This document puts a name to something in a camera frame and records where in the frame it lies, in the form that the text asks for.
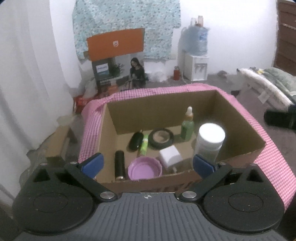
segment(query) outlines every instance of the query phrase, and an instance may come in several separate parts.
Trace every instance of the black computer mouse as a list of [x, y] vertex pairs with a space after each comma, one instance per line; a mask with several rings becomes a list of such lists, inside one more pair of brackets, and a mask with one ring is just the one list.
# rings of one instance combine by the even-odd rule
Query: black computer mouse
[[129, 142], [128, 148], [131, 151], [138, 150], [142, 145], [143, 138], [144, 138], [144, 135], [141, 131], [136, 132], [135, 134], [133, 134]]

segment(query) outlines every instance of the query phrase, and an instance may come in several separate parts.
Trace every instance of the open cardboard box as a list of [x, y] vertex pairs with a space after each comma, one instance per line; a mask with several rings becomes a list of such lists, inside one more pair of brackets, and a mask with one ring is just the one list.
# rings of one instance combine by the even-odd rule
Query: open cardboard box
[[[189, 142], [182, 142], [179, 134], [188, 106], [193, 108], [195, 133]], [[102, 115], [97, 152], [104, 156], [104, 168], [97, 175], [97, 181], [115, 193], [184, 191], [192, 182], [201, 179], [191, 165], [177, 174], [148, 180], [115, 181], [114, 154], [117, 150], [125, 152], [127, 169], [137, 156], [137, 152], [129, 152], [127, 148], [132, 135], [140, 130], [148, 134], [155, 128], [168, 128], [175, 135], [174, 145], [182, 158], [190, 162], [196, 133], [206, 122], [217, 123], [226, 132], [218, 161], [244, 167], [252, 163], [265, 146], [259, 134], [217, 91], [172, 93], [111, 102], [104, 106]], [[158, 157], [158, 154], [158, 150], [148, 146], [147, 156]]]

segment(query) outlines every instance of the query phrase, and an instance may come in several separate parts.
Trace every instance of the picture of woman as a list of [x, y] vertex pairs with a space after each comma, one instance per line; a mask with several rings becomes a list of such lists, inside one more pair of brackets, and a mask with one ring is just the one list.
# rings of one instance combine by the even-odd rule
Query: picture of woman
[[145, 71], [137, 58], [132, 58], [130, 75], [134, 88], [145, 87]]

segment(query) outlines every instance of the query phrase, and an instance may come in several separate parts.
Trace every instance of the small wooden stool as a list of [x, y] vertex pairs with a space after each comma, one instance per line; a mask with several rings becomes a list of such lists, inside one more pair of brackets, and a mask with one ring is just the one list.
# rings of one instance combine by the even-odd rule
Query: small wooden stool
[[45, 158], [49, 165], [56, 167], [66, 164], [65, 156], [70, 142], [77, 143], [77, 138], [70, 126], [59, 126], [50, 137], [46, 150]]

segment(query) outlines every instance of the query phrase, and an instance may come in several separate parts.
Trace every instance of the orange panel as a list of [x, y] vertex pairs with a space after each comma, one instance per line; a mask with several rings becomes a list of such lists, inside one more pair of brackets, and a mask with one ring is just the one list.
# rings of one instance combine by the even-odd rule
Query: orange panel
[[144, 28], [137, 28], [94, 35], [87, 39], [90, 60], [98, 61], [142, 52], [144, 49], [144, 33]]

